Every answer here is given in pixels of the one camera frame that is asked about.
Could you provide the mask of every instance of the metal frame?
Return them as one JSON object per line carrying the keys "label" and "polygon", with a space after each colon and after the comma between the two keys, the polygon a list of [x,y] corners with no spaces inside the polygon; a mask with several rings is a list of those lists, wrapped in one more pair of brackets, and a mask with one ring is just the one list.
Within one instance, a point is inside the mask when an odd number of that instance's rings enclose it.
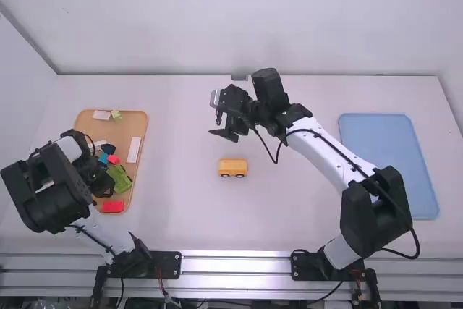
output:
{"label": "metal frame", "polygon": [[[182,275],[164,282],[180,298],[312,300],[336,285],[293,281],[290,252],[184,250],[182,255]],[[0,264],[0,296],[89,297],[103,257],[2,253]],[[463,301],[463,258],[373,257],[365,266],[378,272],[383,300]],[[125,279],[124,285],[125,297],[161,297],[155,279]],[[330,298],[349,300],[350,287],[343,284]],[[120,280],[108,279],[104,290],[105,296],[120,296]]]}

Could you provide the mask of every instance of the wire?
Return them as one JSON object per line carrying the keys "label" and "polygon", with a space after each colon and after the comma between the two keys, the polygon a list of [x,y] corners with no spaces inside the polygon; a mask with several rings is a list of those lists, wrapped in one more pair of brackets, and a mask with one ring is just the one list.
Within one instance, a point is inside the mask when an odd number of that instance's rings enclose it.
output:
{"label": "wire", "polygon": [[403,218],[403,222],[405,223],[405,225],[407,226],[407,228],[410,230],[410,233],[412,233],[412,236],[413,236],[413,240],[415,242],[415,248],[416,248],[416,251],[415,251],[415,254],[414,255],[406,255],[404,253],[401,253],[399,251],[395,251],[395,250],[392,250],[392,249],[388,249],[387,247],[382,247],[380,249],[380,251],[386,251],[387,253],[393,253],[394,255],[398,255],[398,256],[401,256],[403,258],[406,258],[407,260],[415,260],[417,259],[419,256],[420,256],[420,253],[421,253],[421,247],[420,247],[420,241],[418,240],[418,236],[415,232],[415,229],[413,228],[413,225],[411,223],[408,222],[408,218],[407,218],[407,215],[405,214],[405,212],[397,205],[397,203],[394,201],[394,199],[392,199],[392,197],[380,186],[378,185],[378,183],[374,180],[372,180],[368,175],[366,175],[366,173],[361,170],[360,166],[358,164],[356,164],[355,162],[353,162],[349,157],[347,157],[344,153],[342,153],[341,150],[339,150],[332,142],[330,142],[328,139],[326,139],[324,136],[322,136],[319,132],[316,132],[315,130],[312,130],[312,129],[306,129],[306,128],[300,128],[298,130],[292,130],[291,132],[288,132],[287,134],[285,134],[285,136],[281,139],[279,145],[278,145],[278,148],[276,149],[276,155],[275,155],[275,158],[273,158],[270,150],[268,149],[268,146],[266,144],[266,142],[262,139],[262,137],[260,136],[259,132],[254,128],[254,133],[257,134],[257,136],[259,137],[260,141],[262,142],[262,144],[264,145],[264,147],[266,148],[267,150],[267,153],[268,155],[270,156],[272,162],[274,162],[275,164],[278,164],[278,159],[279,159],[279,154],[280,154],[280,149],[281,149],[281,146],[283,145],[283,142],[288,138],[288,136],[290,136],[291,134],[294,134],[294,133],[298,133],[298,132],[308,132],[308,133],[311,133],[313,134],[314,137],[318,137],[320,138],[326,145],[328,145],[330,148],[332,148],[337,154],[339,154],[348,164],[350,164],[352,166],[352,170],[353,171],[358,171],[370,184],[372,184],[373,186],[376,187],[376,189],[380,192],[380,194],[385,198],[387,199],[387,201],[394,207],[394,210],[402,215],[402,218]]}
{"label": "wire", "polygon": [[82,226],[77,226],[75,224],[70,224],[68,227],[71,227],[71,228],[75,228],[76,229],[76,233],[83,233],[85,234],[87,237],[89,237],[92,241],[96,242],[98,245],[100,245],[107,253],[110,253],[112,254],[114,257],[116,257],[116,253],[114,252],[113,248],[111,246],[107,246],[105,245],[104,243],[102,243],[100,240],[96,239],[93,235],[91,235],[90,233],[88,233],[84,227]]}
{"label": "wire", "polygon": [[[87,232],[84,229],[84,227],[78,226],[76,224],[70,224],[68,227],[75,228],[76,233],[81,233],[82,232],[87,237],[89,237],[92,241],[94,241],[95,243],[100,245],[107,253],[110,253],[110,254],[112,254],[113,257],[116,257],[116,253],[114,252],[114,250],[113,250],[113,248],[111,246],[108,246],[108,245],[104,244],[103,242],[101,242],[100,240],[98,240],[96,237],[94,237],[89,232]],[[122,278],[122,276],[120,276],[120,275],[119,275],[119,278],[121,279],[121,295],[119,297],[119,300],[117,301],[116,309],[118,309],[118,307],[121,305],[122,299],[124,298],[124,278]]]}
{"label": "wire", "polygon": [[82,134],[84,135],[84,137],[87,137],[89,139],[89,141],[92,143],[92,146],[93,146],[92,157],[95,157],[95,154],[96,154],[95,143],[93,142],[92,138],[88,134],[85,134],[85,133],[82,133]]}
{"label": "wire", "polygon": [[240,302],[230,302],[228,300],[182,300],[182,302],[190,302],[190,303],[200,303],[196,308],[198,309],[204,303],[221,303],[221,304],[230,304],[230,305],[238,305],[240,307],[251,308],[251,304],[240,303]]}
{"label": "wire", "polygon": [[307,305],[311,305],[317,302],[321,302],[322,300],[325,300],[326,298],[330,297],[333,293],[337,291],[337,289],[344,283],[344,280],[341,280],[330,292],[328,292],[326,295],[323,297],[318,298],[317,300],[311,300],[307,302]]}
{"label": "wire", "polygon": [[208,300],[203,300],[200,304],[196,305],[196,309],[200,309],[204,303],[206,303]]}
{"label": "wire", "polygon": [[116,304],[116,309],[121,305],[122,299],[124,298],[124,279],[121,276],[121,297],[119,297],[119,300],[117,301]]}

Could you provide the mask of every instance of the white wall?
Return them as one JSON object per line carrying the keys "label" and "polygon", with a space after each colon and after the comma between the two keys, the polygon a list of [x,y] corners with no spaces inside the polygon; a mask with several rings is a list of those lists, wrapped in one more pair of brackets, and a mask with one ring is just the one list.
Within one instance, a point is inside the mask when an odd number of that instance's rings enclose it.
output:
{"label": "white wall", "polygon": [[[0,168],[27,158],[55,78],[0,13]],[[0,218],[8,202],[0,179]]]}
{"label": "white wall", "polygon": [[462,0],[0,2],[60,72],[428,72],[463,129]]}

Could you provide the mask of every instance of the yellow block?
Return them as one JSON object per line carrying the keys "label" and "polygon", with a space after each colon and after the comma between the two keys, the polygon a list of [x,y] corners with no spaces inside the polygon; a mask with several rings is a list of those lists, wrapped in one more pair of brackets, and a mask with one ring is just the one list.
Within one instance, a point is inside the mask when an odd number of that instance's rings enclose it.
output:
{"label": "yellow block", "polygon": [[244,158],[222,158],[218,164],[218,174],[221,177],[245,177],[247,161]]}

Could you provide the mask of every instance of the green block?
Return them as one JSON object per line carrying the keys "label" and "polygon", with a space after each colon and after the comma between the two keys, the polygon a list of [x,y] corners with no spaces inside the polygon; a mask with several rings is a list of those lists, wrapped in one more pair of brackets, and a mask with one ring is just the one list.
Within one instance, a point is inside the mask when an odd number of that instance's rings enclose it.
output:
{"label": "green block", "polygon": [[132,186],[132,180],[129,178],[125,170],[120,164],[116,164],[109,168],[106,173],[113,178],[116,185],[114,186],[114,192],[121,194],[127,191]]}

